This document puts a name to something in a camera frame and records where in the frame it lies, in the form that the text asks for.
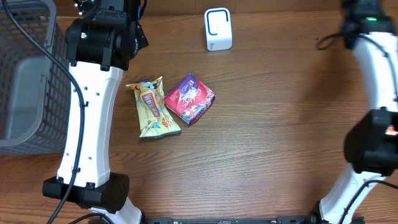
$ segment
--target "plastic wrapper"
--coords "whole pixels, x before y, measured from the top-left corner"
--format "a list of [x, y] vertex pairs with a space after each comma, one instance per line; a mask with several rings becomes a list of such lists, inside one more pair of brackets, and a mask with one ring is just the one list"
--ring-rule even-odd
[[140, 139], [181, 133], [180, 127], [165, 107], [162, 77], [126, 86], [135, 92]]
[[215, 93], [192, 74], [165, 97], [166, 106], [189, 125], [195, 124], [212, 106]]

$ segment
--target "wooden table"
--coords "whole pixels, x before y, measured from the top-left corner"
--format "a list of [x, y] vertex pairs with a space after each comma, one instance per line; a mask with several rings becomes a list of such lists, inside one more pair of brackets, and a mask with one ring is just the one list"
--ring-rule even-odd
[[[398, 18], [398, 11], [390, 14]], [[336, 32], [337, 11], [236, 14], [231, 50], [208, 52], [203, 16], [146, 17], [150, 46], [122, 85], [164, 77], [165, 92], [188, 73], [217, 94], [180, 136], [140, 141], [133, 92], [120, 87], [109, 145], [113, 172], [130, 176], [130, 199], [148, 217], [267, 218], [305, 215], [343, 170], [343, 140], [367, 100], [352, 52], [316, 51]], [[60, 20], [66, 29], [71, 19]], [[0, 156], [0, 222], [45, 223], [59, 200], [42, 196], [62, 155]], [[388, 179], [398, 183], [398, 175]], [[378, 186], [358, 215], [397, 223], [398, 194]], [[89, 211], [67, 203], [56, 223]]]

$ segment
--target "gray plastic basket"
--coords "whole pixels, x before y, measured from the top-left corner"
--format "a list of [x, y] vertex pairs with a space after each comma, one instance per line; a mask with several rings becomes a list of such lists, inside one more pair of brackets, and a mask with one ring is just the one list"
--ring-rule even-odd
[[[65, 67], [66, 44], [51, 0], [9, 1], [19, 24]], [[70, 81], [12, 24], [0, 4], [0, 154], [60, 152]]]

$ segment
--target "crumpled packaging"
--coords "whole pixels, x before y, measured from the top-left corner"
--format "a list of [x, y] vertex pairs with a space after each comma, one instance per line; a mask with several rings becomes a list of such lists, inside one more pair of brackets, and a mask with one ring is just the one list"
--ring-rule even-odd
[[165, 107], [162, 77], [126, 86], [135, 92], [141, 129], [140, 139], [161, 138], [181, 133], [181, 128]]

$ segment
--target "black cable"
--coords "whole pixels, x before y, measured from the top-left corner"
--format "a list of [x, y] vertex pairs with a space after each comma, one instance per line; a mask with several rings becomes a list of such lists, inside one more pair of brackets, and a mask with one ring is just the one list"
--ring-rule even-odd
[[145, 8], [147, 7], [147, 0], [144, 0], [144, 5], [142, 6], [140, 12], [139, 12], [139, 19], [144, 15]]
[[[318, 50], [329, 49], [333, 44], [336, 43], [336, 41], [338, 40], [339, 37], [356, 37], [356, 38], [364, 39], [364, 40], [368, 41], [369, 43], [373, 44], [375, 47], [377, 47], [383, 53], [383, 56], [385, 58], [387, 58], [387, 61], [388, 61], [388, 64], [390, 66], [391, 73], [392, 73], [392, 81], [394, 83], [394, 94], [395, 94], [394, 100], [398, 101], [398, 80], [397, 80], [396, 70], [394, 68], [394, 63], [392, 62], [390, 54], [384, 50], [384, 47], [382, 47], [376, 41], [370, 39], [369, 37], [367, 37], [365, 35], [355, 34], [355, 33], [347, 33], [347, 34], [336, 33], [336, 34], [328, 35], [328, 36], [322, 38], [321, 40], [319, 40], [318, 43], [316, 44], [316, 47]], [[331, 39], [331, 41], [328, 44], [326, 44], [326, 46], [321, 47], [321, 45], [323, 45], [323, 43], [325, 43], [327, 40], [330, 40], [330, 39]]]
[[361, 195], [363, 189], [365, 189], [365, 187], [369, 187], [369, 184], [373, 184], [373, 183], [377, 183], [377, 184], [382, 184], [382, 185], [386, 185], [388, 187], [392, 187], [393, 189], [397, 189], [398, 190], [398, 186], [395, 184], [391, 184], [388, 183], [386, 181], [382, 181], [382, 180], [369, 180], [366, 181], [361, 188], [356, 192], [355, 196], [351, 199], [351, 201], [349, 201], [349, 204], [347, 205], [347, 207], [344, 209], [344, 213], [343, 216], [341, 217], [339, 224], [343, 224], [344, 219], [346, 218], [348, 211], [350, 210], [351, 206], [353, 206], [355, 200], [359, 197], [359, 195]]
[[70, 178], [69, 186], [67, 188], [67, 191], [65, 195], [63, 196], [61, 202], [59, 203], [57, 209], [55, 209], [54, 213], [52, 214], [51, 218], [48, 220], [47, 223], [52, 223], [55, 219], [55, 217], [58, 215], [60, 212], [63, 204], [66, 202], [73, 184], [75, 183], [76, 175], [78, 173], [78, 166], [79, 166], [79, 159], [80, 159], [80, 152], [81, 152], [81, 143], [83, 141], [83, 132], [84, 132], [84, 127], [85, 127], [85, 104], [84, 104], [84, 99], [83, 99], [83, 93], [80, 90], [80, 87], [74, 77], [71, 75], [71, 73], [50, 53], [48, 52], [45, 48], [43, 48], [39, 43], [37, 43], [22, 27], [19, 25], [19, 23], [15, 20], [14, 16], [12, 15], [12, 12], [8, 6], [8, 3], [6, 0], [1, 0], [1, 4], [3, 5], [3, 8], [8, 16], [8, 18], [12, 21], [12, 23], [20, 30], [20, 32], [37, 48], [39, 49], [45, 56], [47, 56], [62, 72], [66, 74], [66, 76], [69, 78], [69, 80], [72, 82], [73, 86], [76, 88], [77, 95], [79, 97], [79, 102], [80, 102], [80, 130], [79, 130], [79, 137], [78, 137], [78, 143], [77, 143], [77, 150], [76, 150], [76, 157], [75, 157], [75, 164], [73, 165], [73, 170], [72, 170], [72, 177]]
[[81, 222], [81, 221], [83, 221], [83, 220], [85, 220], [87, 218], [91, 218], [91, 217], [101, 217], [105, 221], [107, 221], [109, 224], [114, 224], [112, 222], [112, 220], [109, 217], [107, 217], [105, 214], [103, 214], [103, 213], [91, 213], [91, 214], [88, 214], [88, 215], [84, 215], [84, 216], [76, 219], [75, 221], [73, 221], [73, 222], [71, 222], [69, 224], [76, 224], [76, 223], [79, 223], [79, 222]]

